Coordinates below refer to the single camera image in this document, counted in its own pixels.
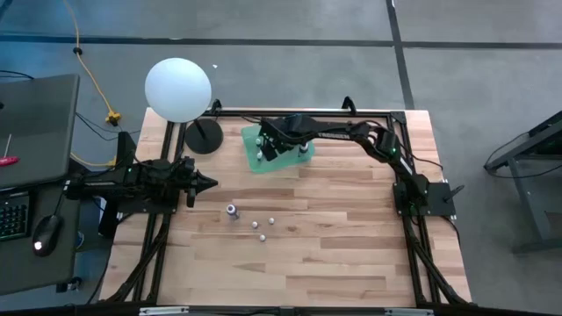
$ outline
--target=lamp base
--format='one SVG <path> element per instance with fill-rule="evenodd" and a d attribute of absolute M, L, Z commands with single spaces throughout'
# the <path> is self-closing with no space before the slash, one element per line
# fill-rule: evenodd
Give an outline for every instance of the lamp base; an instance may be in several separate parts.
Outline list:
<path fill-rule="evenodd" d="M 185 144 L 195 154 L 210 154 L 219 149 L 223 133 L 212 119 L 196 119 L 185 129 Z"/>

